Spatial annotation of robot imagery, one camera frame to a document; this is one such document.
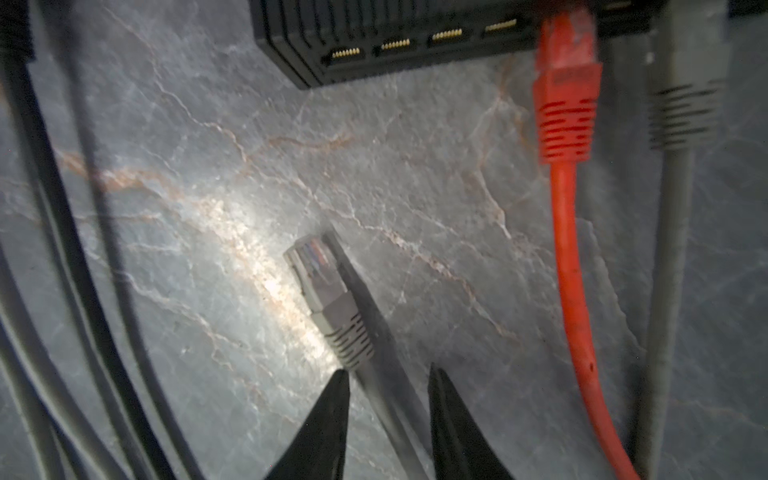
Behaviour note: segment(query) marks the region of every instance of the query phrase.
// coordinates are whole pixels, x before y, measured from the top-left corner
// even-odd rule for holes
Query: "gray marble countertop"
[[[414,419],[436,362],[516,478],[611,478],[564,339],[532,53],[298,91],[255,47],[244,0],[49,3],[31,72],[99,293],[153,425],[159,386],[206,478],[263,477],[337,368],[281,257],[328,229],[367,286]],[[767,26],[731,23],[721,135],[697,155],[663,478],[768,471]],[[578,186],[598,366],[625,441],[660,173],[644,55],[643,37],[601,46]],[[2,112],[0,240],[51,357],[123,461]],[[4,386],[0,425],[2,476],[34,478]],[[347,478],[404,478],[356,387],[348,443]]]

